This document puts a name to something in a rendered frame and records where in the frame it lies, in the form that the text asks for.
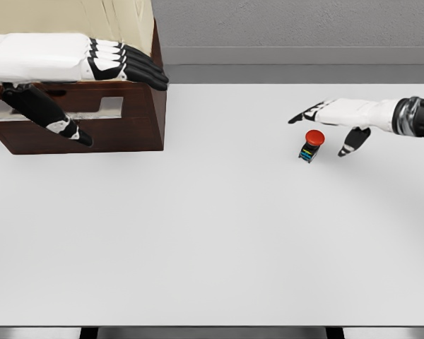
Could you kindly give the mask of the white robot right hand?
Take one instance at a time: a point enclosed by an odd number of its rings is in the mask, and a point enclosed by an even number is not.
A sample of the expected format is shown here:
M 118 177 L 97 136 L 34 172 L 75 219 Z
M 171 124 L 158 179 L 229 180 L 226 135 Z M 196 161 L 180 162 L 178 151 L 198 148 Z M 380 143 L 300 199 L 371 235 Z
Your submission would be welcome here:
M 288 121 L 294 124 L 308 120 L 332 126 L 346 126 L 351 131 L 346 136 L 339 157 L 355 152 L 368 139 L 371 127 L 385 127 L 376 102 L 354 99 L 325 100 L 295 115 Z

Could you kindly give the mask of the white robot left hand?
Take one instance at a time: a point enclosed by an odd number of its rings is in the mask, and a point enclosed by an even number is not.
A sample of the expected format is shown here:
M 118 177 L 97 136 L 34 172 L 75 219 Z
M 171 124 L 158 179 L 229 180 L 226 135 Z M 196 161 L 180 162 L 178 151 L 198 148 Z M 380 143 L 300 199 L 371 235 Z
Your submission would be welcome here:
M 91 147 L 93 139 L 36 83 L 131 81 L 166 91 L 169 79 L 141 50 L 82 33 L 0 34 L 1 99 L 33 123 Z

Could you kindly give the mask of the red button switch black base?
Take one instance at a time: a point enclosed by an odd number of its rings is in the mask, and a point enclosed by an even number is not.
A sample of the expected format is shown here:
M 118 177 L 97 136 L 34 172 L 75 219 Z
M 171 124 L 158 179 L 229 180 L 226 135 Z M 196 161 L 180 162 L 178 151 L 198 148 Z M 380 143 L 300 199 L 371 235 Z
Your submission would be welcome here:
M 301 147 L 298 157 L 311 163 L 324 142 L 325 135 L 321 131 L 309 130 L 305 134 L 305 144 Z

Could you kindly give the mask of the brown drawer with silver handle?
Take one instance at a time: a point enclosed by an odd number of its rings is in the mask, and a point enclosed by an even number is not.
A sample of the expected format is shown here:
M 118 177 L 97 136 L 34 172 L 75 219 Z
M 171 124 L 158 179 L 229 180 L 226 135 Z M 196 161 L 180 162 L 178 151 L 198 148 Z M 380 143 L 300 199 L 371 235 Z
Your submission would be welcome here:
M 0 121 L 0 141 L 15 155 L 152 151 L 164 148 L 167 93 L 144 83 L 38 83 L 93 138 L 91 147 L 25 117 Z

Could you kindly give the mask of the brown wooden cabinet cream top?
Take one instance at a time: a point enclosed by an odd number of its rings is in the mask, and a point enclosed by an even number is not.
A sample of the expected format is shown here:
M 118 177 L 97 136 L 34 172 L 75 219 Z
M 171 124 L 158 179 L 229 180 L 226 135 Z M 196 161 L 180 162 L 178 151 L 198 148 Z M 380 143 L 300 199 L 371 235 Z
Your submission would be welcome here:
M 151 0 L 0 0 L 0 34 L 7 33 L 82 33 L 122 42 L 163 70 Z M 0 121 L 24 117 L 0 100 Z

